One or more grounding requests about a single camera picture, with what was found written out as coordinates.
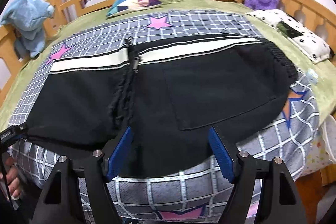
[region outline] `human hand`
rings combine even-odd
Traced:
[[[20,180],[17,177],[18,170],[14,166],[14,162],[15,161],[12,157],[8,157],[8,159],[5,162],[5,165],[11,166],[10,170],[7,172],[6,179],[7,179],[10,195],[13,198],[18,198],[21,194],[21,187],[20,187]]]

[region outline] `silver bolt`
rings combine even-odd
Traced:
[[[239,155],[241,155],[243,158],[248,157],[249,153],[245,150],[239,151]]]
[[[281,164],[282,163],[282,158],[279,158],[279,157],[275,157],[274,158],[274,161],[278,164]]]
[[[94,152],[92,153],[92,155],[94,157],[100,157],[101,154],[103,154],[103,152],[101,150],[94,150]]]
[[[58,160],[59,160],[59,162],[65,162],[67,160],[67,157],[66,156],[60,156]]]

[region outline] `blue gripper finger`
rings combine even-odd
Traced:
[[[108,181],[112,181],[112,179],[118,175],[120,168],[123,166],[124,159],[127,157],[127,153],[131,148],[133,136],[133,131],[130,127],[127,127],[124,135],[121,137],[112,155],[109,157],[108,171],[106,173]]]
[[[225,177],[230,183],[232,183],[235,178],[233,173],[232,158],[225,149],[223,143],[221,142],[221,139],[219,138],[217,132],[213,127],[211,127],[209,130],[208,139],[223,177]]]

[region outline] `orange star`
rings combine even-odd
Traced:
[[[301,100],[308,91],[303,92],[296,92],[292,89],[290,89],[287,101],[282,109],[283,116],[286,120],[286,124],[288,129],[290,128],[290,122],[291,122],[291,102],[299,101]]]

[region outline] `gray checkered bedsheet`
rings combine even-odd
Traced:
[[[147,27],[151,23],[150,17],[165,16],[170,27]],[[168,13],[131,17],[76,33],[56,44],[51,54],[57,52],[64,43],[66,47],[72,48],[62,57],[92,56],[117,49],[129,36],[133,37],[133,43],[142,43],[169,37],[220,32],[262,37],[243,15],[215,10],[171,10]],[[46,64],[47,61],[48,58],[39,66],[23,92],[9,125],[23,123],[28,117],[50,71],[52,62]],[[298,81],[291,88],[294,92],[304,92],[304,96],[299,101],[289,102],[292,111],[290,121],[280,113],[277,119],[261,132],[238,144],[239,149],[247,150],[256,158],[270,160],[280,156],[294,178],[299,177],[303,171],[319,118],[310,84],[300,69],[298,74]],[[40,187],[59,157],[28,141],[15,144],[11,153],[17,158],[18,166]],[[94,223],[85,180],[79,179],[79,182],[85,216],[88,222]],[[232,189],[232,185],[221,175],[213,156],[198,166],[167,177],[116,177],[108,187],[121,216],[168,221],[169,216],[164,212],[169,211],[175,212],[175,221],[183,222],[188,221],[183,217],[184,212],[189,214],[189,218],[190,215],[193,216],[194,219],[189,221],[217,222]],[[261,181],[256,181],[252,204],[259,200],[260,187]],[[202,206],[203,210],[198,213],[198,208]]]

